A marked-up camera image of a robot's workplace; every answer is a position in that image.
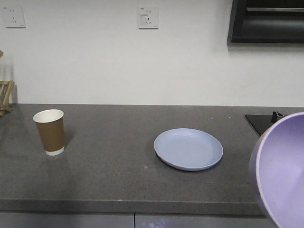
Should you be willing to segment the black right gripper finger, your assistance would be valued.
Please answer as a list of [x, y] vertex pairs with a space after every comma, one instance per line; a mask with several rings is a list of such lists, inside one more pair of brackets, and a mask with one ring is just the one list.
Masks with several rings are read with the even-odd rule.
[[277, 121], [279, 121], [282, 118], [284, 118], [283, 114], [281, 114], [277, 111], [273, 111], [272, 117], [271, 117], [271, 123], [276, 123]]

